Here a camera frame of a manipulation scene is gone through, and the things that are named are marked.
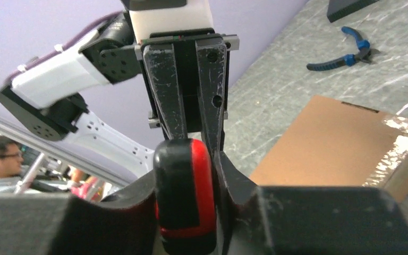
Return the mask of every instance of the white arm segment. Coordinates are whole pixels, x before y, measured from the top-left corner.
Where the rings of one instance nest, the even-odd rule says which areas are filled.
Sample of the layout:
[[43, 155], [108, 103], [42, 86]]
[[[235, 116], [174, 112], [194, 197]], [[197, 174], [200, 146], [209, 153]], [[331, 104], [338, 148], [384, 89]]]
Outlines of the white arm segment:
[[78, 91], [110, 84], [78, 52], [80, 47], [97, 36], [98, 30], [93, 30], [68, 50], [18, 75], [13, 79], [12, 90], [28, 104], [42, 109]]
[[137, 42], [152, 33], [213, 28], [214, 20], [208, 0], [188, 0], [179, 8], [129, 11]]
[[152, 170], [154, 151], [124, 136], [104, 123], [95, 113], [83, 113], [64, 141], [98, 152], [141, 177]]

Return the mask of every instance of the screw hole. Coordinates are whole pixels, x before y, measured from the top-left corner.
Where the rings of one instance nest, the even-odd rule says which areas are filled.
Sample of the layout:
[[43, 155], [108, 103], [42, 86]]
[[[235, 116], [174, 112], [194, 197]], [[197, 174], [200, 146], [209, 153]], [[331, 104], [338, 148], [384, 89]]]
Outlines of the screw hole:
[[211, 63], [215, 63], [218, 60], [218, 54], [216, 52], [211, 52], [207, 54], [207, 60]]
[[222, 99], [219, 95], [216, 95], [216, 96], [214, 96], [213, 99], [212, 99], [212, 104], [213, 104], [215, 107], [220, 108], [221, 105], [223, 104], [223, 99]]

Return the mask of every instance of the marble table surface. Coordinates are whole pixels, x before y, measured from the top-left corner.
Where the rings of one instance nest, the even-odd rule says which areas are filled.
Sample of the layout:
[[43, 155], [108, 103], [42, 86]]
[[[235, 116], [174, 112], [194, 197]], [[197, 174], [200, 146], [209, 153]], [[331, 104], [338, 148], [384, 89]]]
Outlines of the marble table surface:
[[[408, 117], [408, 0], [380, 0], [334, 23], [327, 4], [310, 0], [229, 91], [225, 151], [245, 175], [315, 94]], [[309, 62], [357, 51], [342, 26], [360, 30], [381, 51], [376, 63], [308, 71]], [[242, 52], [243, 38], [233, 54]], [[408, 197], [401, 206], [408, 218]]]

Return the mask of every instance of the glasses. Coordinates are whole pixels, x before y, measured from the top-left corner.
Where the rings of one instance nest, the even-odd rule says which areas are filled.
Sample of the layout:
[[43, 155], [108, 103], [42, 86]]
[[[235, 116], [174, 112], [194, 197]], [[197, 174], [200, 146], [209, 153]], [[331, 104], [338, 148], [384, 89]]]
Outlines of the glasses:
[[14, 157], [21, 158], [21, 157], [22, 157], [22, 152], [21, 152], [21, 151], [19, 151], [19, 152], [14, 153], [14, 154], [9, 154], [9, 155], [0, 155], [0, 158], [14, 158]]

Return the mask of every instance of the table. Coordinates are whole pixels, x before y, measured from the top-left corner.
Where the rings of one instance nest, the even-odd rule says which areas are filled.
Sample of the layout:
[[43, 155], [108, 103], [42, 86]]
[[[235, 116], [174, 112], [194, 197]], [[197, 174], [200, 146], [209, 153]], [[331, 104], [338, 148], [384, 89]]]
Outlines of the table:
[[[245, 175], [315, 94], [408, 117], [408, 0], [380, 0], [332, 24], [327, 4], [310, 0], [229, 90], [225, 151]], [[376, 64], [308, 71], [309, 62], [356, 53], [342, 26], [360, 30], [382, 52]], [[243, 38], [233, 54], [243, 54]], [[408, 219], [408, 197], [401, 207]]]

